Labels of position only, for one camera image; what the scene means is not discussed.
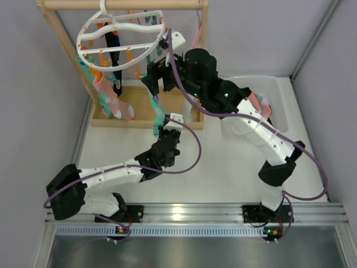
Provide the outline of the pink sock green patch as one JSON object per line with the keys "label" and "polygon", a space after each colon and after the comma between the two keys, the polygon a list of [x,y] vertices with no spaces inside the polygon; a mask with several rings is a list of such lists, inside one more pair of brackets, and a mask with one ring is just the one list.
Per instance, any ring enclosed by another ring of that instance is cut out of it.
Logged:
{"label": "pink sock green patch", "polygon": [[272,114],[272,110],[266,98],[255,92],[251,92],[248,99],[258,113],[262,115],[262,117],[269,119]]}

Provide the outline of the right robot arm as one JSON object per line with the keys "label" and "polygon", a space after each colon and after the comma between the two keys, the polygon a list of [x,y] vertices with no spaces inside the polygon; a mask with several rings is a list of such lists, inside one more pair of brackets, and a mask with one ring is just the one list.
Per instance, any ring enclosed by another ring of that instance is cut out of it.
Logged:
{"label": "right robot arm", "polygon": [[266,160],[258,173],[260,211],[266,218],[276,217],[283,203],[283,185],[292,175],[305,144],[295,145],[278,136],[278,131],[257,111],[248,97],[252,91],[240,88],[218,76],[217,60],[205,49],[192,49],[185,55],[175,54],[147,65],[141,79],[152,95],[179,88],[200,102],[211,116],[217,116],[251,142]]}

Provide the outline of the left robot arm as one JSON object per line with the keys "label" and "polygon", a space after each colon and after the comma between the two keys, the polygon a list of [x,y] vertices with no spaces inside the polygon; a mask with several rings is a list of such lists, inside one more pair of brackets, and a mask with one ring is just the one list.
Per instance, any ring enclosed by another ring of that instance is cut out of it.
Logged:
{"label": "left robot arm", "polygon": [[172,167],[180,154],[180,136],[179,130],[160,127],[151,148],[128,161],[93,169],[64,166],[46,186],[54,218],[61,221],[77,214],[99,214],[120,221],[127,206],[114,187],[152,180],[163,168]]}

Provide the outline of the mint green sock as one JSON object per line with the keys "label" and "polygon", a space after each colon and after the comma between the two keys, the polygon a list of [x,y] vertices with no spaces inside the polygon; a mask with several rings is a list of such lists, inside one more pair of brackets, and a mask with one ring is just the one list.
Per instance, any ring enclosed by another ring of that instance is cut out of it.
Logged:
{"label": "mint green sock", "polygon": [[84,63],[84,61],[79,57],[77,56],[76,57],[76,61],[77,63],[79,64],[79,66],[81,67],[82,71],[85,73],[86,77],[89,79],[89,81],[91,82],[92,86],[93,85],[93,82],[94,82],[94,78],[95,77],[98,77],[99,79],[104,76],[106,78],[106,76],[104,75],[103,72],[99,72],[97,70],[94,70],[90,67],[88,67],[86,65],[86,63]]}
{"label": "mint green sock", "polygon": [[[159,45],[157,45],[157,47],[156,47],[157,56],[161,56],[162,52],[163,52],[162,48]],[[150,63],[155,61],[155,58],[151,59],[151,56],[148,55],[148,56],[146,56],[146,61],[147,61],[147,65],[149,65]],[[159,125],[163,124],[166,110],[165,110],[162,102],[160,101],[160,98],[158,96],[153,97],[153,95],[149,89],[147,89],[147,91],[148,91],[148,96],[150,99],[151,106],[156,114],[154,124],[153,124],[153,135],[155,137],[157,137],[159,135],[158,127],[159,127]]]}

